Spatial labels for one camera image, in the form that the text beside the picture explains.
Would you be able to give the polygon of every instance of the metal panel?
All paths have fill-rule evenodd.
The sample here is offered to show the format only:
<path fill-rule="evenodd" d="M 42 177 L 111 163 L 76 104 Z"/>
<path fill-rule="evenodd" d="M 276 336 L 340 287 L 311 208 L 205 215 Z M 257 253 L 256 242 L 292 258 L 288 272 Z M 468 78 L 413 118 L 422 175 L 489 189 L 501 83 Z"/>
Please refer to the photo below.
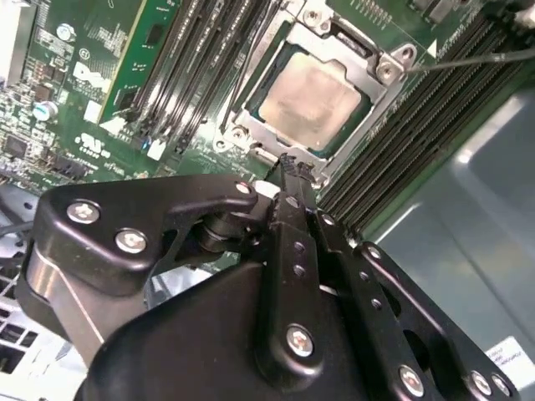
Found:
<path fill-rule="evenodd" d="M 513 95 L 372 238 L 481 349 L 514 336 L 532 360 L 534 125 L 535 91 Z"/>

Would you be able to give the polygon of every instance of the metal socket frame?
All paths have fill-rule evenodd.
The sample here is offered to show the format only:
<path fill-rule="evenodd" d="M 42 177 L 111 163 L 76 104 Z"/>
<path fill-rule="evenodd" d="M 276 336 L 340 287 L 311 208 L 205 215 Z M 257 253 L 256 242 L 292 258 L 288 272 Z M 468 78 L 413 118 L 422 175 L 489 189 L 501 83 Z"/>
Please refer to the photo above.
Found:
<path fill-rule="evenodd" d="M 307 27 L 305 24 L 307 24 L 307 17 L 311 11 L 316 13 L 318 21 L 314 26 L 308 24 Z M 284 8 L 280 8 L 273 17 L 262 36 L 260 44 L 258 44 L 252 55 L 251 63 L 247 66 L 246 79 L 241 90 L 243 90 L 245 84 L 254 73 L 275 34 L 284 23 L 292 24 L 287 37 L 279 44 L 255 87 L 240 105 L 239 111 L 232 116 L 232 122 L 226 132 L 224 134 L 216 132 L 214 135 L 214 150 L 224 152 L 236 146 L 244 152 L 251 152 L 268 163 L 274 163 L 281 154 L 287 153 L 295 156 L 298 161 L 313 165 L 314 178 L 317 181 L 317 185 L 321 187 L 329 183 L 333 173 L 350 157 L 357 144 L 400 94 L 404 84 L 404 69 L 415 62 L 416 48 L 412 43 L 406 43 L 387 53 L 355 26 L 336 15 L 323 1 L 308 0 L 305 2 L 304 0 L 294 0 L 286 3 Z M 335 36 L 326 38 L 325 34 L 330 30 L 331 23 L 337 23 L 346 32 L 357 38 L 366 48 L 373 49 L 374 55 L 367 59 L 362 58 Z M 368 96 L 372 104 L 371 110 L 363 121 L 339 147 L 336 153 L 329 158 L 318 157 L 301 145 L 286 146 L 282 144 L 278 141 L 278 137 L 281 135 L 273 127 L 251 116 L 245 108 L 245 104 L 265 79 L 285 43 L 298 45 L 322 62 L 328 62 L 333 59 L 338 60 L 347 70 L 346 79 Z M 388 80 L 376 74 L 380 69 L 384 69 L 385 65 L 391 67 L 391 75 Z"/>

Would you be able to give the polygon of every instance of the black wire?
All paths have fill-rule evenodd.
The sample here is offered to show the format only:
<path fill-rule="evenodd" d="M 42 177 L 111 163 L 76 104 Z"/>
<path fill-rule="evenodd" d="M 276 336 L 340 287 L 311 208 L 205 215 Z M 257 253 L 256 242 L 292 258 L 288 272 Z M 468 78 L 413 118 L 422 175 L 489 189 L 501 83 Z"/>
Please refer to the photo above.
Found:
<path fill-rule="evenodd" d="M 30 231 L 33 227 L 33 221 L 26 221 L 20 224 L 13 224 L 10 226 L 0 227 L 0 236 L 11 234 L 13 232 Z"/>
<path fill-rule="evenodd" d="M 422 73 L 425 71 L 435 71 L 438 69 L 454 69 L 455 67 L 464 67 L 473 64 L 484 63 L 513 63 L 516 61 L 524 61 L 535 58 L 535 48 L 528 48 L 526 50 L 518 50 L 509 53 L 489 53 L 480 54 L 470 58 L 463 58 L 460 60 L 451 60 L 439 62 L 432 65 L 416 65 L 406 70 L 406 73 Z"/>

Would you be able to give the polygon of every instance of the silver screw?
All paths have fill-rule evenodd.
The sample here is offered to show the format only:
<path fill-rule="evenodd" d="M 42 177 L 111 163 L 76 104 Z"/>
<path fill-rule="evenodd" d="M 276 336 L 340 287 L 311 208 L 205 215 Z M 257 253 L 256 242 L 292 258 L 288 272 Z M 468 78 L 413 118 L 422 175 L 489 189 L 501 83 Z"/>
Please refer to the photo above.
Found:
<path fill-rule="evenodd" d="M 251 193 L 251 188 L 249 188 L 249 185 L 244 182 L 238 182 L 236 184 L 236 189 L 246 195 Z"/>
<path fill-rule="evenodd" d="M 377 67 L 377 76 L 381 81 L 389 82 L 392 79 L 393 75 L 393 66 L 391 63 L 381 63 L 379 64 L 379 67 Z"/>
<path fill-rule="evenodd" d="M 312 339 L 302 328 L 291 326 L 286 333 L 288 345 L 299 357 L 309 357 L 312 355 L 314 345 Z"/>
<path fill-rule="evenodd" d="M 485 395 L 491 395 L 492 389 L 490 384 L 485 380 L 483 375 L 479 372 L 473 371 L 471 373 L 471 379 L 474 381 L 477 389 Z"/>
<path fill-rule="evenodd" d="M 234 127 L 232 129 L 232 136 L 236 138 L 237 140 L 240 140 L 245 135 L 247 135 L 247 131 L 242 127 Z"/>
<path fill-rule="evenodd" d="M 291 206 L 295 207 L 296 209 L 299 208 L 299 202 L 297 199 L 295 199 L 293 196 L 287 196 L 286 202 Z"/>
<path fill-rule="evenodd" d="M 321 23 L 321 12 L 315 10 L 305 11 L 303 14 L 303 21 L 311 28 L 316 28 Z"/>
<path fill-rule="evenodd" d="M 414 370 L 405 365 L 401 366 L 400 378 L 407 390 L 409 390 L 409 393 L 415 397 L 424 396 L 424 384 Z"/>
<path fill-rule="evenodd" d="M 115 244 L 124 252 L 140 253 L 147 247 L 147 240 L 140 231 L 129 228 L 115 236 Z"/>
<path fill-rule="evenodd" d="M 380 259 L 381 258 L 381 252 L 379 252 L 379 249 L 377 249 L 375 246 L 368 245 L 368 252 L 375 259 Z"/>
<path fill-rule="evenodd" d="M 76 202 L 67 208 L 67 216 L 77 223 L 91 224 L 99 219 L 100 212 L 90 203 Z"/>
<path fill-rule="evenodd" d="M 505 384 L 505 382 L 503 381 L 502 378 L 500 378 L 496 374 L 493 374 L 491 376 L 491 378 L 492 378 L 492 381 L 494 382 L 494 384 L 496 384 L 496 387 L 498 387 L 500 389 L 500 391 L 502 391 L 502 393 L 504 393 L 508 397 L 511 397 L 511 390 Z"/>
<path fill-rule="evenodd" d="M 324 221 L 327 224 L 329 224 L 330 226 L 334 226 L 334 224 L 336 224 L 336 222 L 334 221 L 334 219 L 331 216 L 324 214 L 322 217 L 323 217 Z"/>

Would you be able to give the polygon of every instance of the printed label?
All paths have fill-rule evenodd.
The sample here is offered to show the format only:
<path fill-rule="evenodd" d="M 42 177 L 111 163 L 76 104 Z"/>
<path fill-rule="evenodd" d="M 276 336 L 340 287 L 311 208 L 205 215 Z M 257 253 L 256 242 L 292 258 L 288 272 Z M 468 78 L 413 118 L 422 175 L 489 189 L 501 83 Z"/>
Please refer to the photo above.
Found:
<path fill-rule="evenodd" d="M 507 337 L 486 352 L 520 390 L 535 382 L 535 365 L 515 337 Z"/>

